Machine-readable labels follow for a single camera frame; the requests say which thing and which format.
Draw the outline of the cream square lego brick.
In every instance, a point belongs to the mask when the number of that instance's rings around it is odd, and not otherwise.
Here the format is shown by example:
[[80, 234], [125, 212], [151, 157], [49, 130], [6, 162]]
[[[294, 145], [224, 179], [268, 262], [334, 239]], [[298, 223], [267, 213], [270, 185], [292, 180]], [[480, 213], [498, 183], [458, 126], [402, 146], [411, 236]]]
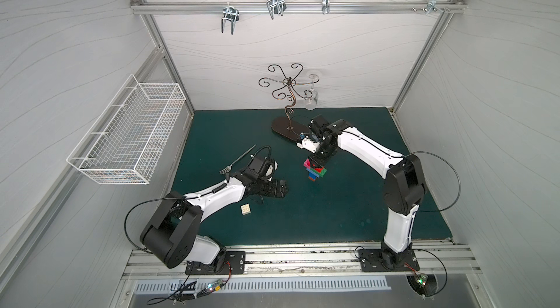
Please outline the cream square lego brick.
[[242, 212], [243, 216], [250, 214], [251, 213], [250, 205], [249, 204], [243, 204], [241, 206], [241, 212]]

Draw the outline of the light blue long lego brick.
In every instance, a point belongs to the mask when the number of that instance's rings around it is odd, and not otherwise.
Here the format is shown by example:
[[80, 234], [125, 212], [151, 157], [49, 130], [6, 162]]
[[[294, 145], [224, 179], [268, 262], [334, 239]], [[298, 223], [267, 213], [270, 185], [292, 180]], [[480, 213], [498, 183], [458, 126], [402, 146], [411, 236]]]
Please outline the light blue long lego brick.
[[309, 172], [310, 177], [318, 178], [320, 176], [320, 174], [317, 173], [316, 170], [314, 170], [314, 169], [308, 169], [308, 172]]

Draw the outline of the green lego brick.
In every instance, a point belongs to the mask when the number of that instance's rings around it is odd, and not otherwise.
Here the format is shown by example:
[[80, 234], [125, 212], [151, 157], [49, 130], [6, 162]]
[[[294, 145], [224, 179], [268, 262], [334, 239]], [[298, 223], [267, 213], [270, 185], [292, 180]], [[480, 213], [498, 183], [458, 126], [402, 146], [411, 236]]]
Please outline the green lego brick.
[[316, 170], [316, 172], [320, 174], [320, 177], [323, 177], [323, 176], [326, 174], [327, 169], [326, 169], [326, 168], [323, 168], [321, 171], [317, 171], [317, 170]]

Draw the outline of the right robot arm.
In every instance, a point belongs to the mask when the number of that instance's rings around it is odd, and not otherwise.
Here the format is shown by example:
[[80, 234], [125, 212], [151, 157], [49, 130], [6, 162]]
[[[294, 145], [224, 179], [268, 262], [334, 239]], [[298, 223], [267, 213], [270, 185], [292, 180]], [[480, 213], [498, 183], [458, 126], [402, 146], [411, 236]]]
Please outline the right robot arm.
[[309, 122], [308, 130], [297, 133], [296, 142], [299, 148], [311, 152], [312, 166], [325, 166], [338, 150], [343, 150], [383, 178], [383, 201], [388, 208], [388, 220], [381, 257], [386, 267], [401, 262], [411, 251], [414, 221], [427, 192], [419, 157], [388, 149], [343, 119], [330, 123], [317, 116]]

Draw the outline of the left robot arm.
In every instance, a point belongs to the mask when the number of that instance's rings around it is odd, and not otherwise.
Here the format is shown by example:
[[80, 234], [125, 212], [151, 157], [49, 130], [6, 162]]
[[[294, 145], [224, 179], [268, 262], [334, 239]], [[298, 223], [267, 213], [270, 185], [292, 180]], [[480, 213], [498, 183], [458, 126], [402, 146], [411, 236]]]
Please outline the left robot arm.
[[271, 157], [254, 156], [248, 165], [227, 174], [224, 181], [191, 194], [167, 194], [140, 234], [144, 249], [173, 269], [184, 261], [220, 271], [226, 248], [208, 236], [199, 235], [203, 221], [221, 209], [252, 195], [283, 198], [287, 182], [274, 177], [278, 163]]

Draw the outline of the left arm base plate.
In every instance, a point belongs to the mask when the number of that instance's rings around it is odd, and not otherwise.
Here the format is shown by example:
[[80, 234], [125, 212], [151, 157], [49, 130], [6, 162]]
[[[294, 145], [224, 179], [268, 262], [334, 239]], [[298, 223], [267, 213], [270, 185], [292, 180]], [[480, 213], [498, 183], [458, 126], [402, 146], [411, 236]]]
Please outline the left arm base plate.
[[243, 274], [245, 269], [245, 251], [220, 251], [211, 264], [187, 261], [185, 274], [191, 275], [226, 275]]

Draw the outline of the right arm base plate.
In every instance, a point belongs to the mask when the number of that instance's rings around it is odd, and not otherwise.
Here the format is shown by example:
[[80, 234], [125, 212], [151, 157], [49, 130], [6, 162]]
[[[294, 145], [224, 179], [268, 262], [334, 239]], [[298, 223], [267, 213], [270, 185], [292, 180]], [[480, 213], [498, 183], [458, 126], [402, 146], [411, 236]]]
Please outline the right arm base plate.
[[387, 249], [357, 248], [354, 251], [360, 269], [367, 273], [419, 271], [420, 266], [413, 250], [394, 253]]

